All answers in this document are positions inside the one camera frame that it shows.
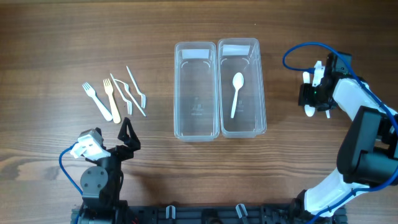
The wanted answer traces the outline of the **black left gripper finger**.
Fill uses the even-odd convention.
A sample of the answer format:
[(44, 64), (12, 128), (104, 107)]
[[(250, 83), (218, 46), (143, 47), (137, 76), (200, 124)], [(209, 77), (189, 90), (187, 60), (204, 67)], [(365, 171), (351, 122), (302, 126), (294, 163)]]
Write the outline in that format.
[(124, 143), (132, 151), (141, 149), (141, 142), (133, 130), (131, 120), (127, 117), (123, 119), (118, 139)]
[(100, 137), (101, 137), (101, 147), (102, 147), (102, 148), (105, 148), (105, 146), (104, 146), (104, 144), (103, 144), (104, 139), (103, 139), (103, 137), (102, 137), (101, 129), (98, 128), (98, 127), (96, 127), (95, 130), (96, 130), (96, 132), (97, 132), (97, 133), (100, 135)]

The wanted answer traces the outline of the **white plastic spoon large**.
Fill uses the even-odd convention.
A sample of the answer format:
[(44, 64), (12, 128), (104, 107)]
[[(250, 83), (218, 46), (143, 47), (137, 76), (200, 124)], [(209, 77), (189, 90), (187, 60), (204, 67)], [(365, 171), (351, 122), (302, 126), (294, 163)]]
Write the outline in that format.
[(315, 114), (315, 108), (310, 105), (305, 105), (304, 111), (308, 117), (312, 117)]

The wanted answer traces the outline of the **short white plastic spoon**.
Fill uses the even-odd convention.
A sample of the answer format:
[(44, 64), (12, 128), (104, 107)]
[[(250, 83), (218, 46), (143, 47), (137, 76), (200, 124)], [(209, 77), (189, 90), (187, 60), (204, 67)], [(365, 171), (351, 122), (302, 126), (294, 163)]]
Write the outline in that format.
[(311, 80), (310, 80), (310, 73), (308, 73), (308, 72), (303, 72), (302, 76), (303, 76), (303, 82), (304, 82), (304, 83), (311, 83)]

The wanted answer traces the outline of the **thin white plastic spoon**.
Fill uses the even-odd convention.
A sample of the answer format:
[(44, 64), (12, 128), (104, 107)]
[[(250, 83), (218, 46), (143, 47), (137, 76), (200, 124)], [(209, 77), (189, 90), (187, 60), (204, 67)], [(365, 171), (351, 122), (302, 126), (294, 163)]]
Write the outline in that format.
[(326, 117), (329, 119), (330, 118), (330, 111), (326, 110), (325, 113), (326, 113)]

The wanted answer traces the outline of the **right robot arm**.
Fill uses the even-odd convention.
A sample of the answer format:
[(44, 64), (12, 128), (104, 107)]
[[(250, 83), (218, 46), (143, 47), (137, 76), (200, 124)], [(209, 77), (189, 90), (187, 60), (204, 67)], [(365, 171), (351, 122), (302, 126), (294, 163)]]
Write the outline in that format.
[(336, 169), (317, 186), (303, 190), (289, 207), (294, 221), (315, 223), (336, 215), (355, 197), (382, 184), (397, 185), (397, 112), (382, 109), (368, 83), (349, 71), (351, 55), (330, 53), (303, 73), (298, 103), (308, 117), (339, 107), (352, 123), (340, 146)]

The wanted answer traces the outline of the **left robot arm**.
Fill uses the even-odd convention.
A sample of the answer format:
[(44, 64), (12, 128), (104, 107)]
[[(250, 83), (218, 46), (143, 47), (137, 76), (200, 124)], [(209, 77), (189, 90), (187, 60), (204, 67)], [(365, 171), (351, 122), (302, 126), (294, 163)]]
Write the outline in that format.
[(78, 223), (138, 223), (128, 203), (120, 199), (124, 174), (122, 161), (132, 159), (141, 148), (129, 118), (124, 118), (118, 139), (123, 143), (111, 149), (103, 145), (100, 128), (82, 132), (73, 146), (71, 155), (84, 157), (94, 166), (81, 175), (82, 206)]

